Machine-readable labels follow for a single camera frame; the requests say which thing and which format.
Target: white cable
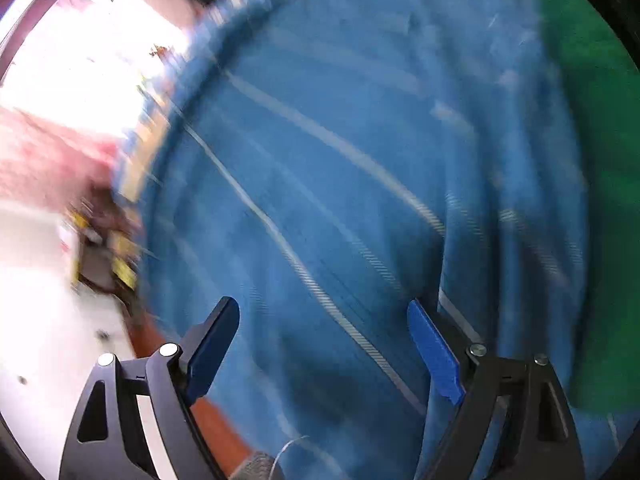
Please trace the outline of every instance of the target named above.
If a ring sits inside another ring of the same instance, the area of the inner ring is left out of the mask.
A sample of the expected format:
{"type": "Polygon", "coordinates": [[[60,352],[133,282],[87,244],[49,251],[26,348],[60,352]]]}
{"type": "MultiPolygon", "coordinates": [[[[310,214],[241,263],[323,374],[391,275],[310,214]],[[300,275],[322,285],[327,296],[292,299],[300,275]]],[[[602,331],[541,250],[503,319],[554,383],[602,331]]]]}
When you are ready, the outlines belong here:
{"type": "Polygon", "coordinates": [[[309,436],[303,435],[296,438],[292,438],[284,446],[282,446],[282,449],[276,455],[276,460],[273,461],[273,465],[271,466],[271,471],[269,471],[269,478],[267,478],[267,480],[271,480],[271,477],[273,476],[273,472],[276,471],[276,465],[278,464],[278,460],[280,459],[280,456],[289,448],[289,446],[291,446],[291,444],[295,444],[296,442],[302,440],[303,438],[309,438],[309,436]]]}

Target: blue cloth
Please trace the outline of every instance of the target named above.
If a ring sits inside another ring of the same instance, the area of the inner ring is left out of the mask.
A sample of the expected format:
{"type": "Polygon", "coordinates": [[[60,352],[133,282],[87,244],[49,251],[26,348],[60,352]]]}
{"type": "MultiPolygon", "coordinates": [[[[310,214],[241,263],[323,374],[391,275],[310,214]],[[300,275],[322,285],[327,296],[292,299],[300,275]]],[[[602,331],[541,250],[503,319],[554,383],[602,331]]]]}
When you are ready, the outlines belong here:
{"type": "MultiPolygon", "coordinates": [[[[567,385],[586,189],[536,0],[221,0],[172,102],[140,199],[146,302],[179,336],[236,298],[209,397],[256,449],[308,435],[288,478],[424,470],[452,405],[414,297],[567,385]]],[[[637,417],[614,438],[575,416],[595,478],[637,417]]]]}

